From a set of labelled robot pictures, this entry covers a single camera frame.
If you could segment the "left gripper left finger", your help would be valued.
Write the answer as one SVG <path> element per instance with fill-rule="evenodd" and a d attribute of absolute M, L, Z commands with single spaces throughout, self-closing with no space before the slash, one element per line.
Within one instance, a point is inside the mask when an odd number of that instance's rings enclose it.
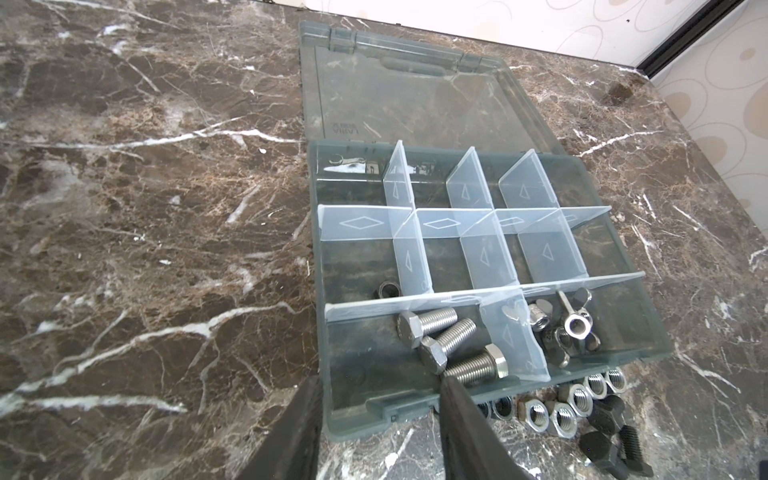
<path fill-rule="evenodd" d="M 323 426 L 323 383 L 311 376 L 238 474 L 239 479 L 315 479 Z"/>

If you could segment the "silver threaded bolt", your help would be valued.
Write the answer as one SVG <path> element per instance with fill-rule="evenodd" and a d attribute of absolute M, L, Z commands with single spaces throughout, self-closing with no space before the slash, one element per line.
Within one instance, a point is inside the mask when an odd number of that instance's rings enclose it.
<path fill-rule="evenodd" d="M 423 337 L 440 332 L 458 321 L 458 313 L 452 307 L 431 310 L 421 314 L 401 311 L 396 320 L 400 341 L 410 350 L 416 349 Z"/>

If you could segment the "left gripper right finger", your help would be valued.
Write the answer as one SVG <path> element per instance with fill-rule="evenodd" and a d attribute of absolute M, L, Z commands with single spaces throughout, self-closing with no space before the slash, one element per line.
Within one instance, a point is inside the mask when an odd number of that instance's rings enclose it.
<path fill-rule="evenodd" d="M 529 478 L 455 377 L 441 381 L 439 411 L 446 479 Z"/>

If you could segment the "silver hex bolt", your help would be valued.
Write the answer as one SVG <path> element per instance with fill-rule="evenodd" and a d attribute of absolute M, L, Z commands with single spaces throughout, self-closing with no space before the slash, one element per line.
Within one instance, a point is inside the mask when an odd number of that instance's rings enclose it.
<path fill-rule="evenodd" d="M 463 318 L 436 338 L 425 336 L 418 346 L 422 364 L 432 374 L 443 373 L 447 368 L 449 356 L 469 339 L 476 329 L 477 325 L 472 319 Z"/>
<path fill-rule="evenodd" d="M 487 344 L 480 354 L 447 368 L 441 378 L 454 378 L 467 385 L 508 376 L 509 366 L 504 353 L 495 344 Z"/>

